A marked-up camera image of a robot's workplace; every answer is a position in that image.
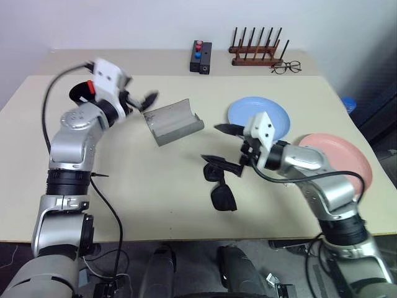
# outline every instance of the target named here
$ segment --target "tabletop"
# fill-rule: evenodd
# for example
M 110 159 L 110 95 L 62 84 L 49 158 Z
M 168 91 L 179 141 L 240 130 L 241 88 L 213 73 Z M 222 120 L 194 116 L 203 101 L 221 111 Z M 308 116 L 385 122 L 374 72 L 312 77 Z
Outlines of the tabletop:
M 188 51 L 165 52 L 168 54 L 161 53 L 174 61 L 189 57 Z M 319 232 L 316 218 L 295 185 L 268 183 L 251 168 L 245 168 L 241 178 L 226 173 L 237 211 L 213 208 L 210 192 L 214 183 L 204 179 L 205 161 L 200 155 L 219 155 L 238 162 L 241 140 L 222 134 L 213 126 L 225 123 L 230 104 L 245 96 L 263 96 L 284 107 L 291 119 L 291 129 L 284 138 L 288 142 L 297 143 L 309 133 L 323 132 L 357 146 L 373 171 L 372 185 L 359 206 L 360 214 L 370 232 L 396 233 L 397 190 L 337 94 L 307 55 L 290 51 L 288 57 L 300 59 L 302 68 L 306 65 L 307 69 L 298 75 L 278 76 L 258 67 L 222 65 L 219 60 L 230 63 L 232 56 L 214 51 L 212 73 L 205 76 L 190 73 L 184 68 L 188 64 L 180 61 L 175 67 L 169 60 L 153 66 L 150 61 L 160 63 L 157 54 L 159 51 L 55 51 L 24 81 L 0 112 L 0 241 L 29 242 L 32 236 L 47 178 L 48 153 L 40 126 L 41 101 L 47 84 L 55 73 L 97 56 L 117 63 L 133 75 L 128 86 L 131 95 L 139 98 L 150 90 L 158 90 L 159 98 L 150 109 L 189 98 L 192 112 L 205 124 L 199 132 L 158 147 L 144 117 L 135 111 L 105 133 L 97 146 L 94 171 L 110 177 L 94 179 L 119 214 L 126 241 L 308 238 Z M 142 59 L 147 60 L 149 70 Z M 68 98 L 69 90 L 90 78 L 79 72 L 65 76 L 53 88 L 47 109 L 50 138 L 60 127 L 61 115 L 74 107 Z M 87 213 L 94 216 L 94 241 L 118 240 L 112 214 L 92 189 L 89 194 Z

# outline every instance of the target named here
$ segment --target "silver robot arm segment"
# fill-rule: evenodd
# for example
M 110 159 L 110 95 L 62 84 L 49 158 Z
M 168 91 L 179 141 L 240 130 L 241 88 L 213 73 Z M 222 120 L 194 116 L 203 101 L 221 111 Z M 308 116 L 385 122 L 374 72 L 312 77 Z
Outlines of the silver robot arm segment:
M 96 60 L 95 99 L 79 98 L 79 107 L 61 118 L 61 128 L 51 143 L 47 190 L 40 200 L 32 237 L 34 259 L 14 276 L 1 297 L 77 297 L 79 257 L 92 253 L 93 216 L 87 189 L 96 144 L 114 123 L 126 118 L 131 101 L 140 111 L 157 94 L 142 103 L 130 100 L 125 86 L 131 80 L 108 61 Z
M 275 130 L 266 112 L 254 116 L 245 127 L 215 127 L 244 136 L 241 165 L 253 165 L 270 182 L 283 182 L 264 174 L 266 169 L 274 170 L 300 188 L 323 231 L 328 266 L 341 297 L 397 297 L 397 286 L 360 218 L 353 185 L 343 174 L 311 178 L 336 171 L 322 151 L 283 141 L 273 144 Z

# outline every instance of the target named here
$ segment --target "pink plate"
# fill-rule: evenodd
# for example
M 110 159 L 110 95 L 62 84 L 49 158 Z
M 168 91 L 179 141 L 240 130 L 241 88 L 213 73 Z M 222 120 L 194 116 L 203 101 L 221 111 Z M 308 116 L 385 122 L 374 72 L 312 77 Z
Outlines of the pink plate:
M 338 171 L 353 171 L 361 175 L 368 189 L 372 182 L 372 170 L 361 151 L 343 138 L 327 133 L 313 133 L 303 138 L 301 146 L 312 146 L 320 149 L 328 157 L 331 167 Z M 361 192 L 360 181 L 353 176 L 346 176 L 353 184 L 356 194 Z

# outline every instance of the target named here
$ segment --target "cable connector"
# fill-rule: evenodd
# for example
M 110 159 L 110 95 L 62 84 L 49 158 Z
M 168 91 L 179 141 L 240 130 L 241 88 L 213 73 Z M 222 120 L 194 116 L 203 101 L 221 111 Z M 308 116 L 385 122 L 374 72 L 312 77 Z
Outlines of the cable connector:
M 91 177 L 109 177 L 109 175 L 99 174 L 99 173 L 91 173 Z
M 90 62 L 87 62 L 87 64 L 85 65 L 85 68 L 87 68 L 90 73 L 93 73 L 94 72 L 94 65 L 95 65 L 95 63 L 90 61 Z

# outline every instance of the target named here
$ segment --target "black box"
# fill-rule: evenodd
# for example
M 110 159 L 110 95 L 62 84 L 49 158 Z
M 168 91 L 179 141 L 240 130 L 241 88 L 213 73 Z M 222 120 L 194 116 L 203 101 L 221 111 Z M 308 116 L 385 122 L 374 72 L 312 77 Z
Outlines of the black box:
M 211 42 L 194 41 L 192 55 L 190 57 L 191 72 L 200 73 L 201 75 L 208 75 L 210 73 L 211 49 Z

